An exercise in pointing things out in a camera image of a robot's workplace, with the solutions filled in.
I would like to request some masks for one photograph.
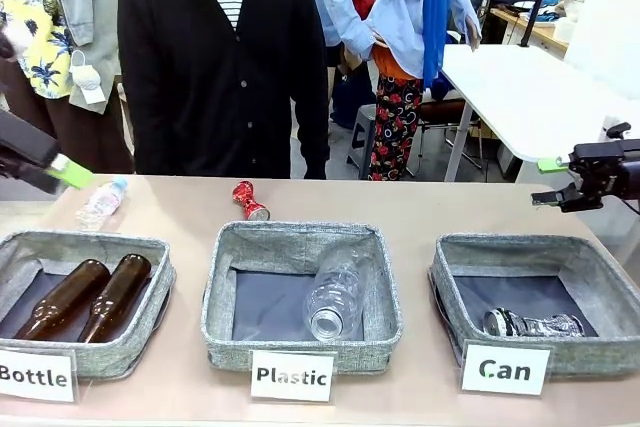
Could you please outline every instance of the sign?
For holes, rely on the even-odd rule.
[[[329,402],[333,357],[253,351],[251,396]]]
[[[462,390],[540,395],[550,350],[468,344]]]
[[[0,394],[74,402],[71,357],[0,350]]]

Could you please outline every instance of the orange shirt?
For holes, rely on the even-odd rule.
[[[415,77],[407,74],[393,58],[391,50],[379,45],[374,45],[372,50],[373,60],[378,66],[380,73],[386,77],[394,77],[402,80],[416,80]]]

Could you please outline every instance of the green tape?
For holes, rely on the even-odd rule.
[[[542,159],[538,161],[538,170],[541,174],[553,174],[555,172],[565,172],[567,167],[558,165],[557,159]]]
[[[71,160],[67,162],[62,171],[59,172],[54,169],[49,169],[47,173],[76,189],[84,189],[93,180],[93,172]]]

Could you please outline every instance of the gray jacket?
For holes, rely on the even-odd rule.
[[[120,71],[118,63],[117,17],[118,0],[59,0],[67,21],[75,50],[84,53],[86,63],[100,74],[102,91],[108,99],[113,79]],[[74,56],[74,63],[81,60]],[[87,104],[80,88],[74,85],[70,103],[104,113],[106,102]]]

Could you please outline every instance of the storage bin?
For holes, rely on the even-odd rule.
[[[553,349],[555,376],[640,370],[640,292],[612,257],[586,240],[559,236],[446,235],[431,276],[459,347],[465,341]],[[578,317],[584,338],[494,337],[484,313]]]
[[[130,313],[129,323],[115,339],[96,344],[72,341],[88,318],[89,309],[84,320],[79,318],[68,325],[55,341],[11,338],[41,296],[80,262],[93,258],[113,272],[120,259],[129,253],[149,259],[152,276]],[[161,320],[174,278],[169,246],[160,240],[84,232],[15,233],[0,243],[0,348],[44,353],[73,350],[80,379],[123,378],[139,362],[156,323]],[[40,291],[34,295],[30,289]]]
[[[305,331],[302,319],[302,302],[318,269],[318,256],[328,247],[353,243],[373,258],[373,272],[368,273],[362,331],[357,339],[318,342]],[[263,289],[260,295],[251,296],[245,284],[254,281]],[[291,283],[286,291],[291,295],[278,294],[278,286],[287,282],[296,282],[298,287]],[[244,305],[254,301],[270,304]],[[250,323],[246,320],[247,311],[257,312],[254,316],[258,318],[256,325],[247,325]],[[288,324],[297,327],[284,329],[283,325]],[[357,224],[227,224],[220,231],[214,248],[201,329],[209,361],[220,369],[250,371],[252,352],[271,350],[335,353],[334,370],[337,373],[383,372],[400,339],[402,319],[382,235],[373,227]]]

